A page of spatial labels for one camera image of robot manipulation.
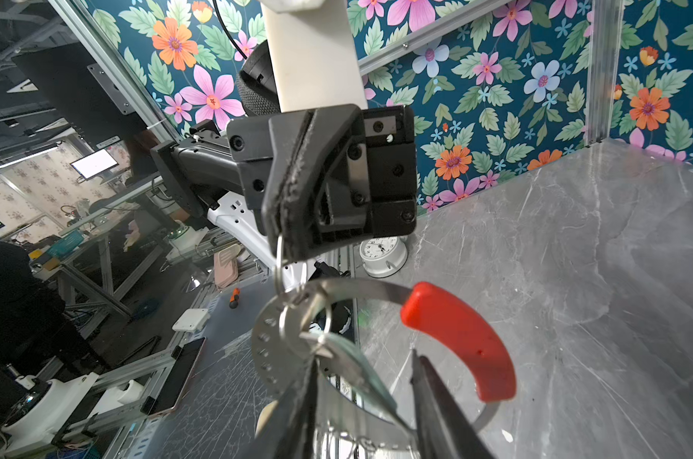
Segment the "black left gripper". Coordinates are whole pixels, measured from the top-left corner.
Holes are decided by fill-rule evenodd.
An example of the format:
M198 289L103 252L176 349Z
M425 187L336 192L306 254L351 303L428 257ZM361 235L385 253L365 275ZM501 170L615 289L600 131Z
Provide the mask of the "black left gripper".
M416 226L409 105L317 108L231 122L227 135L256 227L287 261Z

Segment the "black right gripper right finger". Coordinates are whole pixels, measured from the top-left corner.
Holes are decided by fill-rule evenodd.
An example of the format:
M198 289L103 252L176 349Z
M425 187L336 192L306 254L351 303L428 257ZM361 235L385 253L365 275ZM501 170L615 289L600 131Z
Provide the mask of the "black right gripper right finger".
M417 451L427 458L491 459L427 357L411 352Z

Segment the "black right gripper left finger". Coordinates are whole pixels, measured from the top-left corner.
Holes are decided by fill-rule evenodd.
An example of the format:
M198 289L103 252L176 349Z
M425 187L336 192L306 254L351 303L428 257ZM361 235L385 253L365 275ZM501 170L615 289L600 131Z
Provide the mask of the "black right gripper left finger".
M238 458L312 458L318 395L318 365L314 358L309 358L277 401L253 443Z

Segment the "bunch of keys yellow tag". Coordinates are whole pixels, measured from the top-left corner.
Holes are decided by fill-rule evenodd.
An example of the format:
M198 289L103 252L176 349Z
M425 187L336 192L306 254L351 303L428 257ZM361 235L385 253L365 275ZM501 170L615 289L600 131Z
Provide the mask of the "bunch of keys yellow tag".
M354 299L402 305L411 289L372 278L332 277L308 281L274 297L275 336L284 350L266 370L280 388L291 382L300 363L314 358L319 379L317 429L364 451L417 452L414 430L398 415L397 403L357 344L332 333L333 306Z

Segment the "large keyring with red grip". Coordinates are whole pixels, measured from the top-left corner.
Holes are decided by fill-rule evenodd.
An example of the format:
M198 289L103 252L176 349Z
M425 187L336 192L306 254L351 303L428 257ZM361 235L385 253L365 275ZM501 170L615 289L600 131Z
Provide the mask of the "large keyring with red grip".
M426 282L407 288L411 295L402 305L374 299L346 300L357 303L360 310L369 302L376 303L379 317L386 321L380 325L376 319L356 315L352 322L358 330L357 346L396 401L398 415L411 426L407 419L411 412L407 368L411 352L421 343L427 344L430 361L449 363L458 371L464 384L451 394L457 401L466 397L474 400L472 420L478 430L484 430L499 406L513 400L518 391L517 374L507 346L478 311L452 292ZM260 378L280 396L308 359L300 363L293 380L285 386L277 388L268 381L265 371L271 368L273 358L286 355L270 344L276 323L273 300L254 324L251 347Z

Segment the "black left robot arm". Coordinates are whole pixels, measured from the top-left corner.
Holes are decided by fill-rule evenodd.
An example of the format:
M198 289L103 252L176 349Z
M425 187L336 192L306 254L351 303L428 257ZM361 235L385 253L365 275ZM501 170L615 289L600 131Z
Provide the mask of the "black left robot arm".
M237 86L244 118L226 128L203 120L189 139L151 151L187 213L211 216L224 195L239 194L266 254L287 262L414 231L416 147L408 106L282 112L266 45L246 60Z

